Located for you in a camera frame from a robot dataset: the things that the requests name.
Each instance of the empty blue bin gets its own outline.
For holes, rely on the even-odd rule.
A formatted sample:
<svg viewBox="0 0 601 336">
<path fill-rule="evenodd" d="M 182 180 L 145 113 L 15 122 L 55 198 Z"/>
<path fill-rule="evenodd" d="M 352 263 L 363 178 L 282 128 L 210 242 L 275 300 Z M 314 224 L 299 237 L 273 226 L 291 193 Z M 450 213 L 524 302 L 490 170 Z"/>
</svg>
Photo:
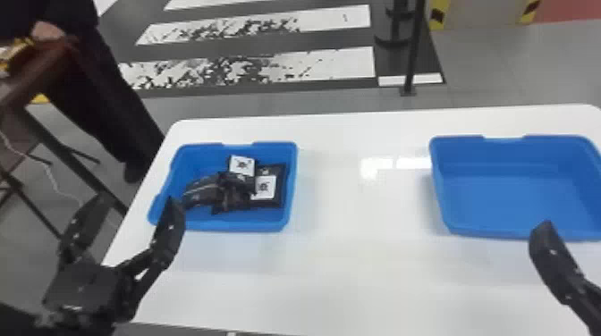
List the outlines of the empty blue bin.
<svg viewBox="0 0 601 336">
<path fill-rule="evenodd" d="M 195 207 L 186 212 L 186 229 L 198 231 L 277 232 L 290 220 L 298 148 L 292 142 L 255 142 L 251 145 L 224 144 L 186 145 L 178 149 L 165 185 L 148 212 L 148 220 L 157 224 L 169 196 L 182 199 L 188 183 L 203 176 L 224 172 L 230 155 L 258 160 L 258 164 L 286 164 L 282 190 L 284 206 L 211 214 L 210 206 Z"/>
<path fill-rule="evenodd" d="M 550 220 L 564 239 L 601 239 L 601 158 L 588 139 L 438 137 L 430 154 L 453 233 L 527 239 Z"/>
</svg>

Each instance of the white cable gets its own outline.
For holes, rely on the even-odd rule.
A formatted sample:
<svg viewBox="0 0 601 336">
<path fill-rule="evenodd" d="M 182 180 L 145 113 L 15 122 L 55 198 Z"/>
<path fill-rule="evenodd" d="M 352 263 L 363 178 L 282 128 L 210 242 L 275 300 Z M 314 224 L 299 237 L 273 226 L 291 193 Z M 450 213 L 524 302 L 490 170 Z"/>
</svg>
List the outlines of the white cable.
<svg viewBox="0 0 601 336">
<path fill-rule="evenodd" d="M 11 152 L 15 153 L 16 155 L 22 156 L 24 158 L 30 159 L 32 161 L 37 162 L 38 164 L 41 164 L 42 167 L 44 168 L 44 171 L 46 172 L 46 175 L 48 176 L 48 179 L 50 180 L 50 183 L 52 183 L 52 188 L 55 190 L 55 193 L 57 195 L 60 195 L 62 197 L 66 197 L 66 198 L 70 198 L 72 200 L 74 200 L 75 202 L 77 202 L 79 207 L 83 206 L 83 202 L 81 201 L 81 199 L 75 197 L 72 194 L 66 193 L 66 192 L 62 192 L 59 188 L 58 188 L 58 183 L 56 183 L 55 180 L 55 176 L 52 174 L 52 172 L 50 171 L 50 165 L 45 164 L 43 162 L 37 161 L 32 159 L 29 155 L 26 155 L 25 153 L 22 153 L 16 149 L 13 148 L 13 145 L 11 145 L 11 141 L 8 139 L 8 137 L 6 137 L 6 135 L 0 131 L 0 137 L 2 137 L 2 140 L 4 142 L 4 145 L 6 146 L 6 148 L 8 148 L 8 150 L 10 150 Z"/>
</svg>

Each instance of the black pants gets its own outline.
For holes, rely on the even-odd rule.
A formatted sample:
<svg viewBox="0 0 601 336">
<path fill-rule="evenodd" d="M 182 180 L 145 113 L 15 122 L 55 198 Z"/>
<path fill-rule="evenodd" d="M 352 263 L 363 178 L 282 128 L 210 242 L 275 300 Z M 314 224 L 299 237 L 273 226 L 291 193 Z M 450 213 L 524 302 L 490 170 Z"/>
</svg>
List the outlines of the black pants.
<svg viewBox="0 0 601 336">
<path fill-rule="evenodd" d="M 36 316 L 0 303 L 0 335 L 41 336 L 53 335 L 35 327 Z"/>
<path fill-rule="evenodd" d="M 93 29 L 80 34 L 78 48 L 79 59 L 97 75 L 90 76 L 91 71 L 74 64 L 44 94 L 118 161 L 150 164 L 163 133 L 123 79 L 100 33 Z"/>
</svg>

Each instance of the white label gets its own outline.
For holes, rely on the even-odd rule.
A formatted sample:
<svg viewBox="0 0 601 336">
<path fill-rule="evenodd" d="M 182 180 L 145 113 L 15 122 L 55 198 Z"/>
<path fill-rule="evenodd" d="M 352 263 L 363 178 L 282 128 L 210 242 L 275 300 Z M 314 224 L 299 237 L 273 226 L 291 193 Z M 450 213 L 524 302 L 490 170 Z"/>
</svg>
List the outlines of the white label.
<svg viewBox="0 0 601 336">
<path fill-rule="evenodd" d="M 230 172 L 255 176 L 255 160 L 249 157 L 232 155 L 230 157 Z"/>
<path fill-rule="evenodd" d="M 277 176 L 258 176 L 255 178 L 255 186 L 257 187 L 257 194 L 250 195 L 251 201 L 274 199 Z"/>
</svg>

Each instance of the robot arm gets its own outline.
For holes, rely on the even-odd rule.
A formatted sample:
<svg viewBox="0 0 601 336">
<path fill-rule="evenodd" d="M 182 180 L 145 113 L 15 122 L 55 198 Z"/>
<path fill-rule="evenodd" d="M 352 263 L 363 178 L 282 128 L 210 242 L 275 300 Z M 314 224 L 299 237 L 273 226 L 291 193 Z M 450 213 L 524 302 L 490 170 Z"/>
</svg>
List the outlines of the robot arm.
<svg viewBox="0 0 601 336">
<path fill-rule="evenodd" d="M 571 308 L 591 335 L 601 335 L 601 289 L 585 278 L 551 222 L 531 232 L 529 253 L 555 298 Z"/>
<path fill-rule="evenodd" d="M 112 204 L 108 195 L 94 197 L 65 231 L 58 250 L 58 272 L 42 300 L 57 316 L 55 328 L 110 335 L 115 323 L 135 316 L 140 301 L 179 250 L 184 212 L 169 198 L 146 250 L 116 267 L 86 257 Z"/>
</svg>

